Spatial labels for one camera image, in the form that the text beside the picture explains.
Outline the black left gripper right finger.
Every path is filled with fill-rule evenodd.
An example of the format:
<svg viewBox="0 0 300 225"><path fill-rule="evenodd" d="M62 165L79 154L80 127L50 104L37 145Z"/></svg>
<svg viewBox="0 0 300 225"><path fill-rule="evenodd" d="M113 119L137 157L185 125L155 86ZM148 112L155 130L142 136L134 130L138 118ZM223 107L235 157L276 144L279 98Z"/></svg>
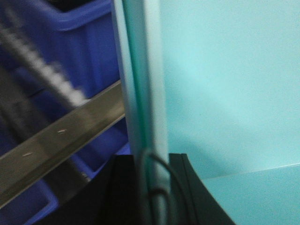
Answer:
<svg viewBox="0 0 300 225"><path fill-rule="evenodd" d="M185 194L183 198L176 181L171 179L173 225L235 224L198 177L187 154L169 154L169 165L178 175Z"/></svg>

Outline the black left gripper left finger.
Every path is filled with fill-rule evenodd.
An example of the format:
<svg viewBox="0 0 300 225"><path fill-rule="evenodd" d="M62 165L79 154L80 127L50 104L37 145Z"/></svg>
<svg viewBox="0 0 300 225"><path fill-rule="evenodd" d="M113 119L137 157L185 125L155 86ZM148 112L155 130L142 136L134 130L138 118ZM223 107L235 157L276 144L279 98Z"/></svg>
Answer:
<svg viewBox="0 0 300 225"><path fill-rule="evenodd" d="M138 225L137 181L132 155L116 155L68 203L53 214L54 225Z"/></svg>

